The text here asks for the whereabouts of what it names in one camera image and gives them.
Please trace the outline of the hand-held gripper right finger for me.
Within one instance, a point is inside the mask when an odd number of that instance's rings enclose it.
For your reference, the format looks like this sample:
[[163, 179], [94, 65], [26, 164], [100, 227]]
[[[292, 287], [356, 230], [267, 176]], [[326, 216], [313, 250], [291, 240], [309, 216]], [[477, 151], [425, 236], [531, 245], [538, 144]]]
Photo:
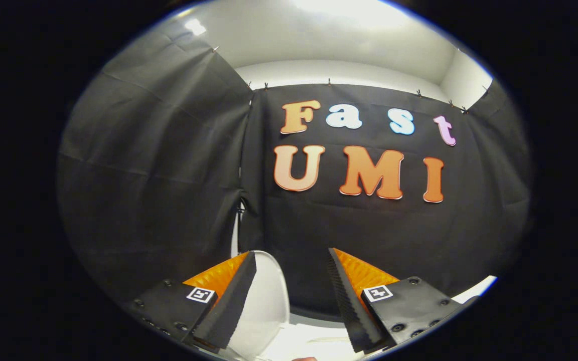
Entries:
[[463, 304], [417, 276], [397, 279], [336, 248], [327, 270], [354, 352], [396, 350], [457, 317]]

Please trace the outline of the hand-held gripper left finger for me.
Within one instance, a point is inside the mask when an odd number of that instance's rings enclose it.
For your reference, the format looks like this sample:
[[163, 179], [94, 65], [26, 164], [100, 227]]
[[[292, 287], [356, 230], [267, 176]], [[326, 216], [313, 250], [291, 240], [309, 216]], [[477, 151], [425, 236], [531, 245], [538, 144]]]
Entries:
[[184, 347], [226, 349], [257, 272], [244, 252], [186, 281], [164, 279], [126, 304], [138, 321]]

